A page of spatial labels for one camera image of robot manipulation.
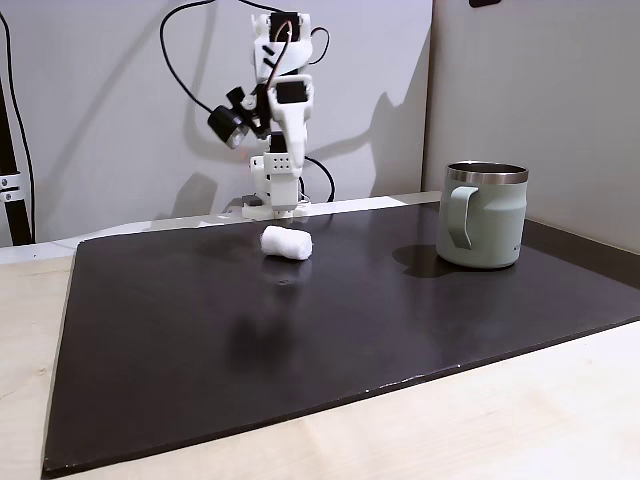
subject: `marshmallow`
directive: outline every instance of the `marshmallow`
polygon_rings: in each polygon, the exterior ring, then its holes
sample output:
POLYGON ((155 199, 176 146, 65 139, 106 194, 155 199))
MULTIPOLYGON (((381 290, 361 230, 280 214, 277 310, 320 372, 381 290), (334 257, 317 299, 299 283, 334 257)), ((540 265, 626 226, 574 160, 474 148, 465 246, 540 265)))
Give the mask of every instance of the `marshmallow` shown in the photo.
POLYGON ((267 255, 280 255, 291 260, 306 260, 311 255, 311 235, 301 230, 274 227, 265 228, 260 237, 262 251, 267 255))

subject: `white wall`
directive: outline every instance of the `white wall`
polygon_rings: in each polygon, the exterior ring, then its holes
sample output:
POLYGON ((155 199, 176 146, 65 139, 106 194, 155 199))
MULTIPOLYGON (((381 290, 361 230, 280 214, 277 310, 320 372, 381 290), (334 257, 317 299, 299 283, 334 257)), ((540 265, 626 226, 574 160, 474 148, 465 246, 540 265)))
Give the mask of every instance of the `white wall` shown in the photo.
POLYGON ((530 168, 528 215, 640 252, 640 2, 436 0, 426 186, 530 168))
MULTIPOLYGON (((229 151, 164 64, 159 24, 180 3, 0 0, 35 167, 39 241, 219 212, 252 193, 247 160, 255 141, 229 151)), ((310 13, 331 31, 327 56, 307 70, 316 88, 308 128, 310 155, 333 173, 337 198, 419 190, 431 1, 402 0, 392 10, 382 0, 272 5, 310 13)), ((212 107, 231 88, 254 86, 252 13, 260 12, 222 0, 183 11, 167 27, 176 70, 212 107)), ((322 34, 314 46, 319 55, 322 34)), ((322 173, 309 166, 304 177, 307 193, 324 201, 322 173)), ((8 244, 0 213, 0 245, 8 244)))

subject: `wooden table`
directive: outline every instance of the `wooden table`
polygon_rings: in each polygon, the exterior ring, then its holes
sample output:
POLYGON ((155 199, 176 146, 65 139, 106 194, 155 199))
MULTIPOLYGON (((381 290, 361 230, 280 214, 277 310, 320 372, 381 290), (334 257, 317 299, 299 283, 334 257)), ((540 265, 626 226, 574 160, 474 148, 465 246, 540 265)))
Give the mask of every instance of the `wooden table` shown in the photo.
MULTIPOLYGON (((0 266, 2 480, 40 476, 71 266, 69 256, 0 266)), ((636 479, 639 379, 634 323, 73 478, 636 479)))

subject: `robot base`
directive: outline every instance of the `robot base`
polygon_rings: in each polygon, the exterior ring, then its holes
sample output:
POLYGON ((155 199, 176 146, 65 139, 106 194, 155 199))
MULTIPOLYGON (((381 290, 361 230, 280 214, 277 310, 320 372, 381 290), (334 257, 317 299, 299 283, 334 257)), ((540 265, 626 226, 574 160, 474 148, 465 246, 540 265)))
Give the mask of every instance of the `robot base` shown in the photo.
POLYGON ((311 203, 299 203, 295 210, 276 212, 271 205, 242 207, 242 216, 248 220, 274 220, 279 218, 307 217, 311 214, 311 203))

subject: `mug handle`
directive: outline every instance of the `mug handle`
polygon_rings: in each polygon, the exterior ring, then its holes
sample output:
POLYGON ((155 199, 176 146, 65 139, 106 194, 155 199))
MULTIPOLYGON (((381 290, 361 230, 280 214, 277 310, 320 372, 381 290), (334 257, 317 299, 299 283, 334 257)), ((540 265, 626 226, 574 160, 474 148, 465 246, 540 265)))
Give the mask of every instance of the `mug handle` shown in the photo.
POLYGON ((471 240, 467 234, 467 213, 469 199, 477 191, 476 187, 458 187, 451 192, 447 212, 447 228, 451 240, 457 248, 471 250, 471 240))

